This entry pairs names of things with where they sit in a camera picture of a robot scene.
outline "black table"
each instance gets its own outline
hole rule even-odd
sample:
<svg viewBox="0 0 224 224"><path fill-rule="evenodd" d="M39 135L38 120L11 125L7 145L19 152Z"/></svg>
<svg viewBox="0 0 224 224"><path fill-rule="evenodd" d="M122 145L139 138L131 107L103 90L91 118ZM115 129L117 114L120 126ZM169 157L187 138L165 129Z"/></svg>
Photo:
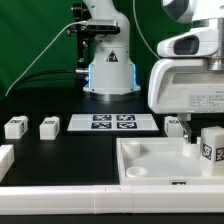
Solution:
<svg viewBox="0 0 224 224"><path fill-rule="evenodd" d="M116 185L117 137L164 136L164 115L153 114L160 131L67 132L72 114L152 113L147 92L122 102L101 102L82 96L79 88L27 88L0 101L0 145L13 144L15 163L2 186ZM21 140L5 140L3 126L13 116L25 115L29 130ZM40 141L39 125L45 117L60 117L55 141ZM223 115L195 115L191 127L224 126ZM106 214L0 216L0 223L223 223L223 214Z"/></svg>

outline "small white block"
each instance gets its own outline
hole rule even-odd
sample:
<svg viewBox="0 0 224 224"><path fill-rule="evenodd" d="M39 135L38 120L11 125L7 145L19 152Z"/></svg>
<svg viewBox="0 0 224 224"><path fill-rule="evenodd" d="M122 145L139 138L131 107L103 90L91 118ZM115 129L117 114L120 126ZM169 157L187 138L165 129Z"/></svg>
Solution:
<svg viewBox="0 0 224 224"><path fill-rule="evenodd" d="M200 167L210 176L224 176L224 129L204 128L201 132Z"/></svg>
<svg viewBox="0 0 224 224"><path fill-rule="evenodd" d="M6 139L20 139L28 130L28 118L25 116L13 117L5 128Z"/></svg>
<svg viewBox="0 0 224 224"><path fill-rule="evenodd" d="M2 181L14 161L13 145L2 145L0 147L0 181Z"/></svg>
<svg viewBox="0 0 224 224"><path fill-rule="evenodd" d="M183 137L183 127L177 117L165 117L164 130L169 138Z"/></svg>
<svg viewBox="0 0 224 224"><path fill-rule="evenodd" d="M58 117L47 117L40 125L41 140L55 140L60 131L60 119Z"/></svg>

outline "blue light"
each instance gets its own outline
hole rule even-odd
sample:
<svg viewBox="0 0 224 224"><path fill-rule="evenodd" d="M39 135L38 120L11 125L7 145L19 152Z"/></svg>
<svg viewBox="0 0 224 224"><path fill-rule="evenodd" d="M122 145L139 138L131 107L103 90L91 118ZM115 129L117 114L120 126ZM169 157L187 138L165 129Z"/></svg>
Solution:
<svg viewBox="0 0 224 224"><path fill-rule="evenodd" d="M88 80L89 82L88 82L88 88L91 88L91 72L92 72L92 71L91 71L91 65L89 65L89 68L88 68L88 69L89 69L89 80Z"/></svg>
<svg viewBox="0 0 224 224"><path fill-rule="evenodd" d="M137 87L137 69L136 69L136 65L133 66L133 70L134 70L134 87Z"/></svg>

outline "green backdrop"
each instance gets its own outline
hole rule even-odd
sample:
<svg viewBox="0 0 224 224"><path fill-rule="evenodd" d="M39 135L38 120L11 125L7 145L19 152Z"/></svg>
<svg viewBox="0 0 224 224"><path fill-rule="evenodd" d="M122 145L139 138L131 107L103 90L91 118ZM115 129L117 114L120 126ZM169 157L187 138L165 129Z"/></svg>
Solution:
<svg viewBox="0 0 224 224"><path fill-rule="evenodd" d="M78 0L0 0L0 98L57 33L74 21L71 13ZM131 59L137 65L138 82L148 85L156 58L148 51L136 31L132 0L114 0L116 8L131 23ZM136 0L142 32L154 50L159 41L185 32L189 26L173 22L163 12L160 0ZM75 36L64 33L28 74L52 69L71 69L76 65ZM37 83L36 86L55 85ZM72 85L61 82L57 85Z"/></svg>

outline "white robot body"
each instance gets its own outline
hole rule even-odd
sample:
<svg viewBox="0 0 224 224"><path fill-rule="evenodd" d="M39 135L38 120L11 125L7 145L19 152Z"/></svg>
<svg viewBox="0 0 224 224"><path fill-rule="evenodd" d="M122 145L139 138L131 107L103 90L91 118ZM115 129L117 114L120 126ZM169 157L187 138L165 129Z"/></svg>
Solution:
<svg viewBox="0 0 224 224"><path fill-rule="evenodd" d="M139 92L136 84L136 69L129 57L128 19L119 13L112 0L83 0L92 19L115 20L120 33L116 35L97 35L96 49L89 65L89 83L84 87L87 94L99 99L113 100L121 96Z"/></svg>
<svg viewBox="0 0 224 224"><path fill-rule="evenodd" d="M162 6L192 29L159 43L167 59L152 69L149 107L162 114L224 112L224 0L162 0Z"/></svg>

